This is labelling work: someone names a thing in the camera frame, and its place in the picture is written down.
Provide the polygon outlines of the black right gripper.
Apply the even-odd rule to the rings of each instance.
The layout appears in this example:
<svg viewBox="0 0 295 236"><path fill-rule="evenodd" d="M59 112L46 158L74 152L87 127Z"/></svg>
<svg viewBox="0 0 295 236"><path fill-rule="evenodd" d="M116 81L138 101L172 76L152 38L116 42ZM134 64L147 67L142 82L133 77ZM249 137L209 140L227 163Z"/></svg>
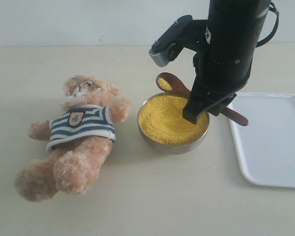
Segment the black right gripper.
<svg viewBox="0 0 295 236"><path fill-rule="evenodd" d="M204 48L194 57L196 78L183 108L185 120L197 124L205 112L218 116L246 85L264 21L248 14L208 17Z"/></svg>

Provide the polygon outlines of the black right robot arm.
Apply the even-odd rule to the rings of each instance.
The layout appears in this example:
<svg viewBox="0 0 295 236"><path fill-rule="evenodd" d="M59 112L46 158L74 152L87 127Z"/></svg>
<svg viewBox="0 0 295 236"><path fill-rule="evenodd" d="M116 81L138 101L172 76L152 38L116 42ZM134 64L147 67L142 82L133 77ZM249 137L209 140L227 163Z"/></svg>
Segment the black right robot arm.
<svg viewBox="0 0 295 236"><path fill-rule="evenodd" d="M194 56L196 78L182 116L196 124L205 111L227 106L249 77L254 51L275 35L278 23L260 40L269 0L212 0L204 33Z"/></svg>

